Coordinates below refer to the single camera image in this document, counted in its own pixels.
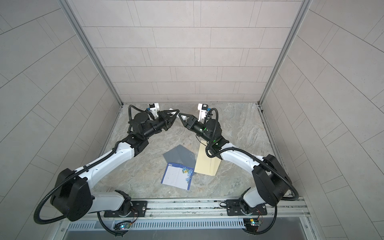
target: gray tile wall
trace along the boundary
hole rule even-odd
[[[323,239],[384,237],[383,15],[313,0],[263,104]]]
[[[121,99],[129,103],[258,101],[301,5],[68,2]]]
[[[31,215],[38,201],[59,172],[98,156],[118,110],[56,0],[0,1],[2,238],[48,237]]]

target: yellow envelope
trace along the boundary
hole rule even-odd
[[[221,159],[218,157],[209,158],[205,153],[205,146],[200,144],[194,172],[215,176],[220,162]]]

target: metal corner post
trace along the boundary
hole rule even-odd
[[[306,15],[307,11],[308,11],[308,8],[309,8],[311,2],[312,2],[312,0],[303,0],[303,2],[301,3],[301,6],[299,8],[299,11],[297,12],[296,18],[293,21],[291,30],[288,33],[288,36],[287,36],[287,38],[286,38],[286,40],[284,42],[284,45],[283,45],[283,47],[281,49],[280,55],[277,58],[275,66],[273,67],[271,76],[269,77],[269,80],[266,83],[265,89],[264,89],[263,94],[262,94],[262,96],[260,98],[260,101],[259,101],[259,105],[260,106],[265,101],[265,98],[266,98],[266,96],[268,94],[268,91],[271,88],[272,83],[275,80],[276,75],[277,75],[277,73],[278,73],[278,71],[279,71],[279,69],[280,69],[280,67],[281,67],[281,65],[283,63],[283,60],[284,60],[285,56],[287,55],[289,48],[292,45],[292,42],[293,42],[293,40],[294,40],[298,30],[299,30],[299,27],[300,27],[302,21],[304,20],[304,17]]]
[[[95,51],[93,50],[88,38],[86,37],[82,27],[80,26],[79,22],[77,21],[71,7],[69,6],[67,0],[57,0],[61,9],[63,10],[65,16],[67,17],[68,21],[70,22],[72,28],[74,29],[76,35],[80,39],[80,42],[84,46],[85,50],[87,51],[89,57],[91,58],[93,64],[95,65],[97,71],[100,73],[101,77],[103,78],[104,82],[107,84],[108,88],[112,91],[113,95],[115,96],[116,100],[118,101],[119,105],[122,106],[122,101],[118,93],[116,92],[114,86],[112,85],[111,80],[109,79],[107,73],[105,72],[105,69],[103,65],[101,64],[99,58],[97,57]]]

